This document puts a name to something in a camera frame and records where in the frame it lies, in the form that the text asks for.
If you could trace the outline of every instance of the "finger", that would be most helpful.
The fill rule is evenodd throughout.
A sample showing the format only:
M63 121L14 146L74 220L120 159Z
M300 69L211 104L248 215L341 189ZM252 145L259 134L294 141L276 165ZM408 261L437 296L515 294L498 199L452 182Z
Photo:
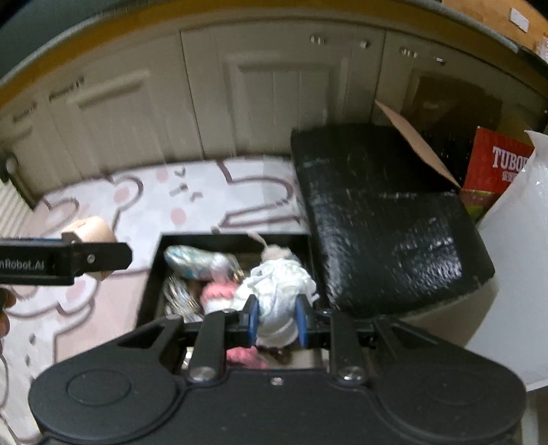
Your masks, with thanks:
M17 297L15 294L7 289L5 289L5 292L7 293L7 297L5 300L5 306L4 307L12 307L15 306L15 303L17 303Z
M5 313L0 315L0 337L4 337L9 332L9 318Z

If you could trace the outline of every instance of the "hand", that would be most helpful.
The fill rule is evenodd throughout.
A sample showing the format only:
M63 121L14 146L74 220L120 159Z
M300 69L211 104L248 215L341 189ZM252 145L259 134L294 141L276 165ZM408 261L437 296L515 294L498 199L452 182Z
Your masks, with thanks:
M0 288L0 300L4 300L5 305L4 309L12 307L16 302L15 295L11 293L8 289ZM9 332L9 318L5 312L2 312L0 315L0 338L7 335Z

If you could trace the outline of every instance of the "radiator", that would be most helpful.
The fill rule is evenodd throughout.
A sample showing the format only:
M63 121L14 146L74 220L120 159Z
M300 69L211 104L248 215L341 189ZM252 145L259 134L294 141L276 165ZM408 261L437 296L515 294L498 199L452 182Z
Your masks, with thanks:
M13 184L0 182L0 238L19 235L23 224L31 214L31 208Z

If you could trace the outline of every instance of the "cardboard flap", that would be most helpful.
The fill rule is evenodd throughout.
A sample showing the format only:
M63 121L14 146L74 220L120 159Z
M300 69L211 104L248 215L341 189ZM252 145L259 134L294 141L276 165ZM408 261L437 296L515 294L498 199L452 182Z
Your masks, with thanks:
M432 167L438 174L442 175L447 180L451 181L455 186L460 188L459 183L451 175L445 164L434 153L434 150L426 143L423 137L413 128L413 126L403 116L396 113L391 108L382 104L378 100L375 103L386 115L386 117L392 122L392 125L400 132L400 134L409 142L409 145L413 151L422 159L422 161L428 166Z

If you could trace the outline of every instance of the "metal screw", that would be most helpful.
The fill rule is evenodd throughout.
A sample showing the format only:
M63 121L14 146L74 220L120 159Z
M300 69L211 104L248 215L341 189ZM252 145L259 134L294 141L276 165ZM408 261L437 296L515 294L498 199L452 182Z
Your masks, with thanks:
M347 366L339 371L339 375L346 381L363 382L366 372L359 366Z
M192 380L198 383L210 381L215 377L215 369L209 366L199 366L192 368L189 372L189 376Z
M270 379L270 384L274 386L282 386L283 385L283 379L281 377L272 377Z

